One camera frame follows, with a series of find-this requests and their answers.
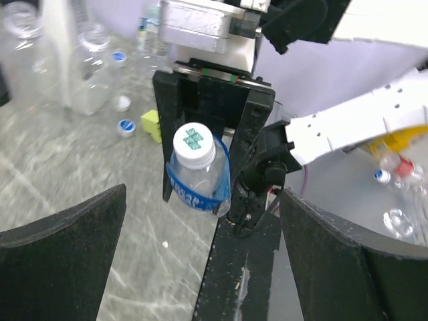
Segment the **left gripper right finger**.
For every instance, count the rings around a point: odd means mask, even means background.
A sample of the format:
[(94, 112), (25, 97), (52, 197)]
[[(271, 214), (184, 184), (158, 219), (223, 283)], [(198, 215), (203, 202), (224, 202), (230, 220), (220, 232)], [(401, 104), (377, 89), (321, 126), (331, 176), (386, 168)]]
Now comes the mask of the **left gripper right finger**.
[(280, 217), (305, 320), (426, 320), (427, 248), (381, 235), (289, 189)]

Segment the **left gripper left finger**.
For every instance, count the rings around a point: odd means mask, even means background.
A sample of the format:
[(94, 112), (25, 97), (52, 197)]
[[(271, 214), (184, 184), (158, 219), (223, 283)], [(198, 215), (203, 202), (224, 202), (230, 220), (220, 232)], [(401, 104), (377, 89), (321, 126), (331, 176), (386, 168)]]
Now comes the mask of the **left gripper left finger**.
[(95, 320), (125, 213), (119, 184), (1, 232), (1, 319)]

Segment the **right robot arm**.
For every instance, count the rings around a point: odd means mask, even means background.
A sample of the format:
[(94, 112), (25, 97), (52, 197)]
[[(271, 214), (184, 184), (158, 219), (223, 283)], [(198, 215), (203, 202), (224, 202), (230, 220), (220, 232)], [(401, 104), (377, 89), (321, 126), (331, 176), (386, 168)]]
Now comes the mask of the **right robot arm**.
[(162, 1), (163, 199), (241, 237), (317, 158), (427, 122), (426, 1)]

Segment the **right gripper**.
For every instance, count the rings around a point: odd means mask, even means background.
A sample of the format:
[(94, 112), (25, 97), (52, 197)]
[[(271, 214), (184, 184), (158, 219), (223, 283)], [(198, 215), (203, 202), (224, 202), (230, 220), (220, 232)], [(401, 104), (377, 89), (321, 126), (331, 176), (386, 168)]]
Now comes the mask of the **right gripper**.
[(201, 122), (217, 134), (235, 130), (229, 149), (231, 208), (227, 218), (237, 227), (257, 227), (264, 215), (266, 194), (256, 192), (241, 178), (275, 102), (271, 84), (250, 74), (201, 60), (175, 62), (175, 72), (157, 70), (152, 77), (163, 148), (163, 201), (173, 191), (166, 164), (177, 128)]

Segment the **blue label water bottle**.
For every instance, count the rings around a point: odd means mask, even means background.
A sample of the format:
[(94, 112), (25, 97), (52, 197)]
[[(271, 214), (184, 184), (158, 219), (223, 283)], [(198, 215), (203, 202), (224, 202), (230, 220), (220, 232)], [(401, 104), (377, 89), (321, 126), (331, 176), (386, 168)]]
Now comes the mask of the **blue label water bottle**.
[(185, 205), (220, 217), (229, 212), (229, 151), (207, 126), (190, 122), (175, 132), (166, 170), (174, 191)]

